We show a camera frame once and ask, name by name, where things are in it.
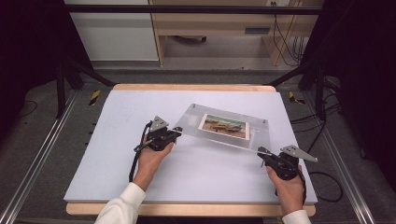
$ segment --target aluminum frame rail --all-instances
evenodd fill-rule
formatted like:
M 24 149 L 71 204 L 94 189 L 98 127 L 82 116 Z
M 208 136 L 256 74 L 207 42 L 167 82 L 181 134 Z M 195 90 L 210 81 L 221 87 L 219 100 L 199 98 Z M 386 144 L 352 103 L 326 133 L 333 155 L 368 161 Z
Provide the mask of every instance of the aluminum frame rail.
M 304 98 L 307 100 L 309 108 L 313 113 L 315 113 L 314 99 L 312 96 L 313 94 L 303 91 L 303 95 Z M 359 219 L 359 222 L 362 224 L 374 224 L 375 220 L 370 211 L 370 208 L 367 206 L 366 201 L 364 201 L 364 198 L 361 195 L 361 191 L 359 190 L 355 180 L 353 179 L 352 174 L 347 169 L 347 165 L 342 159 L 341 154 L 339 153 L 337 146 L 332 140 L 332 136 L 330 135 L 326 127 L 324 127 L 323 129 L 323 142 L 329 153 L 329 157 L 332 160 L 334 169 L 340 178 L 346 195 L 348 196 L 349 201 L 352 204 L 352 207 L 356 213 L 356 216 Z
M 237 6 L 147 6 L 147 5 L 43 5 L 46 9 L 85 13 L 197 13 L 197 14 L 270 14 L 334 15 L 343 10 L 321 7 L 237 7 Z
M 0 216 L 0 224 L 11 224 L 15 221 L 18 213 L 23 206 L 24 201 L 26 200 L 27 196 L 29 195 L 30 190 L 32 189 L 35 181 L 38 178 L 38 175 L 43 167 L 48 155 L 50 154 L 53 145 L 55 144 L 56 139 L 58 138 L 59 133 L 61 132 L 64 123 L 66 122 L 73 105 L 77 99 L 79 91 L 72 91 L 68 101 L 67 101 L 67 108 L 62 114 L 62 116 L 55 120 L 54 124 L 52 125 L 49 134 L 46 137 L 41 148 L 38 150 L 32 165 L 30 166 L 29 170 L 27 171 L 25 177 L 23 178 L 20 186 L 18 187 L 17 191 L 15 192 L 14 196 L 12 197 L 11 201 L 8 203 L 6 209 Z

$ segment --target white table surface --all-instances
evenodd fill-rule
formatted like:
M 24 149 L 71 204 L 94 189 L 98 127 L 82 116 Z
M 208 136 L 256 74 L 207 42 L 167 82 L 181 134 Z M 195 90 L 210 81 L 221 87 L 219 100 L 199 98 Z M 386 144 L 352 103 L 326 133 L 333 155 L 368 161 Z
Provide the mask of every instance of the white table surface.
M 190 104 L 210 106 L 269 122 L 275 154 L 298 146 L 278 92 L 265 91 L 122 91 L 113 90 L 66 192 L 68 202 L 106 202 L 128 184 L 145 125 L 155 116 L 173 128 Z M 246 150 L 182 135 L 147 190 L 153 203 L 278 203 L 262 160 Z M 307 203 L 317 197 L 303 167 Z

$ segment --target human hand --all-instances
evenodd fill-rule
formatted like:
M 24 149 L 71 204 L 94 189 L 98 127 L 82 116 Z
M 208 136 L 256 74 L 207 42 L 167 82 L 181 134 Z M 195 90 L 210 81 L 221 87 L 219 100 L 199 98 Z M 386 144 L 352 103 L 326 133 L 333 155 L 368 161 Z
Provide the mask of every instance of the human hand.
M 149 147 L 143 148 L 140 151 L 137 173 L 132 182 L 146 191 L 163 158 L 172 151 L 173 145 L 173 142 L 169 143 L 162 151 L 154 151 Z
M 277 197 L 280 200 L 283 216 L 303 209 L 303 181 L 297 175 L 291 180 L 283 180 L 276 175 L 276 171 L 266 166 L 268 176 L 274 182 Z

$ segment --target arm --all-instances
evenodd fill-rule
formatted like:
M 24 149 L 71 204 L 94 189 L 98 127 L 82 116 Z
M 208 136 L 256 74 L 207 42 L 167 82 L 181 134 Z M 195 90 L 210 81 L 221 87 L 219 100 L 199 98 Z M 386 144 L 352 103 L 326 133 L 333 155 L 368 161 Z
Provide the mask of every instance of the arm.
M 282 180 L 273 168 L 266 167 L 268 176 L 276 186 L 277 196 L 282 207 L 283 221 L 288 223 L 311 223 L 303 209 L 303 182 L 299 176 L 291 180 Z
M 136 176 L 129 183 L 119 198 L 112 199 L 102 209 L 95 223 L 131 224 L 137 221 L 137 210 L 146 197 L 155 173 L 173 147 L 174 143 L 168 144 L 163 151 L 154 151 L 149 147 L 142 149 Z

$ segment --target white cabinet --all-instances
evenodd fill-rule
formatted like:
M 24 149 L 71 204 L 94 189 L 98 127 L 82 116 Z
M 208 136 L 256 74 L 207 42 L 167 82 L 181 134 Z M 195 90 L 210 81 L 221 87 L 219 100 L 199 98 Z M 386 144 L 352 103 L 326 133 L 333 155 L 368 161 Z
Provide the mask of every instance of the white cabinet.
M 147 0 L 64 0 L 67 5 L 147 5 Z M 70 13 L 91 61 L 158 61 L 150 14 Z

